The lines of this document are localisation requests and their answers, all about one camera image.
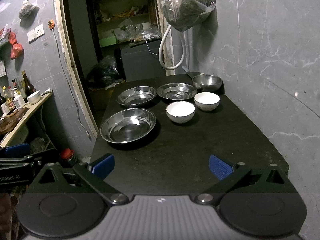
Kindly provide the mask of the large steel plate front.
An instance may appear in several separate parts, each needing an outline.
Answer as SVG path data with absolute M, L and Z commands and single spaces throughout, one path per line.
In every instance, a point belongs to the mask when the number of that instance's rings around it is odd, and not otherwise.
M 107 118 L 100 128 L 101 137 L 113 144 L 126 144 L 148 135 L 157 122 L 150 110 L 129 108 Z

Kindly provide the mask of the white ceramic bowl back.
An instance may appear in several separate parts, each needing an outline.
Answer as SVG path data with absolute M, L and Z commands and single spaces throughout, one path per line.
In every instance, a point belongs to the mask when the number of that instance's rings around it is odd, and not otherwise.
M 216 109 L 220 103 L 220 97 L 211 92 L 197 93 L 194 96 L 196 106 L 206 112 Z

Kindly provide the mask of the white ceramic bowl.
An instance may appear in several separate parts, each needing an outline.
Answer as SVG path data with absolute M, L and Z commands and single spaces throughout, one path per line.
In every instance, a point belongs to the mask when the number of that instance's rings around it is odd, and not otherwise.
M 195 106 L 186 101 L 177 101 L 169 104 L 165 111 L 171 121 L 183 124 L 193 118 L 195 114 Z
M 211 92 L 197 93 L 194 96 L 196 106 L 206 112 L 216 109 L 220 103 L 220 97 Z

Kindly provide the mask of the white ceramic bowl front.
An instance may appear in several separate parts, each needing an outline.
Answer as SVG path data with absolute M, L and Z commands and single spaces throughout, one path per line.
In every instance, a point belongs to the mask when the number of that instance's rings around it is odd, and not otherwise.
M 165 111 L 171 121 L 183 124 L 193 118 L 195 114 L 195 106 L 186 101 L 177 101 L 169 104 Z

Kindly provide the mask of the deep steel bowl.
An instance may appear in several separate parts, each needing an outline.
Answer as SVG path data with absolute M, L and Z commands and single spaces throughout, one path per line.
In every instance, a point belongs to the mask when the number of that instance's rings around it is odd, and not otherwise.
M 216 91 L 222 85 L 220 77 L 207 74 L 197 75 L 192 78 L 192 81 L 195 88 L 208 92 Z

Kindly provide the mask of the wooden counter shelf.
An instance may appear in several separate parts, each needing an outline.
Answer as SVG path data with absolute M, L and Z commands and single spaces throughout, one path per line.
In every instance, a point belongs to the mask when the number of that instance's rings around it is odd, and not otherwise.
M 41 95 L 41 99 L 39 102 L 31 105 L 30 103 L 26 104 L 27 112 L 24 116 L 19 120 L 15 128 L 7 133 L 1 141 L 1 147 L 9 146 L 13 139 L 18 135 L 19 131 L 23 128 L 25 123 L 30 119 L 30 117 L 49 99 L 50 96 L 53 95 L 53 92 L 48 92 Z

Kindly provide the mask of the red capped jar on floor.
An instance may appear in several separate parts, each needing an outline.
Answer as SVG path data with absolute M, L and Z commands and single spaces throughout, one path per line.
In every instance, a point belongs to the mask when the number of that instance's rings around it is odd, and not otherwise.
M 77 162 L 78 158 L 74 153 L 74 150 L 67 148 L 61 153 L 62 163 L 65 167 L 73 167 Z

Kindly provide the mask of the white pump bottle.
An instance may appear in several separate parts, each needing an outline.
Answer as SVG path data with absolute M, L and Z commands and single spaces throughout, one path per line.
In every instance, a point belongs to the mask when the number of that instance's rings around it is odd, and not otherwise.
M 14 104 L 17 109 L 22 109 L 23 106 L 25 105 L 23 96 L 19 92 L 17 92 L 16 88 L 14 88 L 13 91 L 14 91 L 14 99 L 13 99 Z

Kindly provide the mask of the white bowl on counter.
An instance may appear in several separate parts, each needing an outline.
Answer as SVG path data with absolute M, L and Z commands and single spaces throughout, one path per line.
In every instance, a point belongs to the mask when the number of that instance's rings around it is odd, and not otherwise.
M 34 105 L 41 100 L 41 92 L 37 90 L 27 97 L 27 101 Z

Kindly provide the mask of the dark glass bottle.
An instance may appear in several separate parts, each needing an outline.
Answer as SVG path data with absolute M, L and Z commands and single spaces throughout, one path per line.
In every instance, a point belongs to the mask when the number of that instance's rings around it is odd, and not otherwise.
M 24 80 L 24 91 L 26 96 L 30 96 L 31 94 L 36 92 L 35 87 L 29 82 L 26 72 L 25 70 L 22 71 L 22 76 L 23 76 L 23 80 Z

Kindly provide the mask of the black garbage bag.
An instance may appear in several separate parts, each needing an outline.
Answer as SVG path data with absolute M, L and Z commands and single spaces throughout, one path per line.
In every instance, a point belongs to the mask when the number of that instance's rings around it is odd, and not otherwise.
M 108 87 L 124 82 L 117 70 L 116 58 L 112 55 L 107 55 L 97 63 L 85 80 L 90 89 L 108 89 Z

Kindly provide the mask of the hanging plastic bag of greens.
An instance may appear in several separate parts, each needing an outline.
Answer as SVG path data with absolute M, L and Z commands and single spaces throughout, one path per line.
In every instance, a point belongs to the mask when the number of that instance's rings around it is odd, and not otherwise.
M 162 11 L 167 23 L 184 32 L 205 21 L 216 7 L 216 0 L 164 0 Z

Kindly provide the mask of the red plastic bag on wall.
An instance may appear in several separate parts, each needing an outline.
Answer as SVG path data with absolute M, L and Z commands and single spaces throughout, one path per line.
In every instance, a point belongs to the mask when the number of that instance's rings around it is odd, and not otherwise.
M 16 34 L 13 31 L 9 34 L 9 43 L 12 45 L 10 58 L 15 60 L 24 53 L 24 49 L 23 46 L 17 42 Z

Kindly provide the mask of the white wall switch plate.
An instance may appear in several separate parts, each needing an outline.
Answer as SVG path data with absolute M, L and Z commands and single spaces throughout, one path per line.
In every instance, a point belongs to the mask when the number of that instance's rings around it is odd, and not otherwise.
M 44 27 L 43 27 L 43 24 L 40 24 L 36 28 L 31 29 L 29 32 L 27 32 L 28 42 L 31 43 L 43 35 L 44 35 Z

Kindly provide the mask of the grey bag on wall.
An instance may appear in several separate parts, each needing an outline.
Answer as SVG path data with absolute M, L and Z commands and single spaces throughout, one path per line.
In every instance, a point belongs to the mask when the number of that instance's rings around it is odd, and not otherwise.
M 26 20 L 31 16 L 34 16 L 37 10 L 37 5 L 32 3 L 30 0 L 24 0 L 19 10 L 20 20 Z

